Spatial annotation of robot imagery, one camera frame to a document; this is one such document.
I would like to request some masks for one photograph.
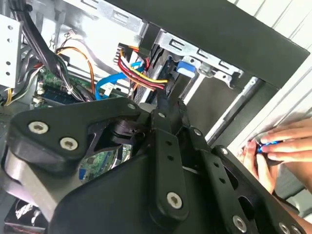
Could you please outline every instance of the black plastic arm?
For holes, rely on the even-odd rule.
[[[34,121],[48,131],[32,132]],[[64,137],[78,147],[63,149]],[[48,234],[305,233],[231,152],[211,151],[183,102],[151,113],[126,98],[24,112],[7,139],[16,157],[63,178],[84,157],[123,143],[132,157],[65,195]]]

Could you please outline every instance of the green circuit board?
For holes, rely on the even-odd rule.
[[[73,76],[69,76],[69,79],[71,80],[73,84],[80,84],[82,87],[86,89],[91,89],[90,82],[84,81],[82,79],[79,79]],[[42,74],[41,80],[43,82],[43,85],[48,85],[53,88],[57,88],[57,89],[61,89],[62,91],[65,91],[64,82],[60,80],[59,78],[55,77],[55,75],[51,73],[50,71],[47,71],[44,74]]]
[[[116,152],[102,152],[87,159],[80,165],[80,171],[84,171],[84,176],[80,178],[82,183],[86,183],[111,169]]]

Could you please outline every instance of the cable bundle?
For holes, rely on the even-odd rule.
[[[168,82],[165,79],[162,80],[153,80],[143,75],[142,73],[136,71],[128,63],[126,58],[123,56],[122,50],[120,51],[120,57],[118,60],[118,67],[121,69],[122,73],[134,83],[137,83],[140,86],[143,86],[151,91],[155,89],[164,89],[165,84]]]
[[[49,49],[49,47],[43,40],[40,32],[38,31],[32,19],[30,18],[28,11],[30,10],[31,6],[27,5],[25,0],[9,0],[9,3],[10,3],[10,7],[11,7],[11,10],[15,19],[19,22],[23,22],[23,27],[22,27],[23,34],[26,40],[28,41],[32,49],[32,52],[36,55],[36,57],[41,62],[41,64],[38,64],[36,68],[41,67],[42,65],[45,66],[56,77],[58,77],[65,83],[68,93],[71,94],[75,99],[79,101],[94,100],[94,97],[92,97],[92,94],[90,95],[87,90],[80,91],[84,89],[83,87],[80,87],[79,89],[77,89],[75,86],[71,84],[65,62],[59,55],[54,54]],[[70,49],[75,49],[76,51],[78,51],[78,49],[74,47],[70,47]],[[92,91],[94,94],[94,74],[93,74],[93,69],[92,69],[90,62],[88,62],[88,64],[90,67],[91,86],[92,86]],[[21,70],[21,75],[22,74],[25,74],[24,68]]]

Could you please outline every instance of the metal frame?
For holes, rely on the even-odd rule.
[[[229,144],[235,154],[257,134],[282,123],[300,120],[311,116],[312,98],[312,56],[299,67],[284,87]]]
[[[20,68],[21,23],[0,14],[0,85],[15,88]]]

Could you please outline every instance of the yellow wire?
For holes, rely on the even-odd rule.
[[[122,50],[120,51],[120,56],[123,57],[123,53]],[[167,83],[168,81],[166,79],[151,79],[148,78],[147,76],[143,75],[142,73],[138,72],[136,69],[133,69],[131,66],[129,66],[128,64],[126,64],[126,66],[134,73],[136,73],[138,76],[140,76],[141,78],[148,80],[149,82],[152,83]]]
[[[10,102],[12,101],[12,89],[8,89],[8,97],[6,99],[6,102],[5,102],[5,106],[9,105]]]

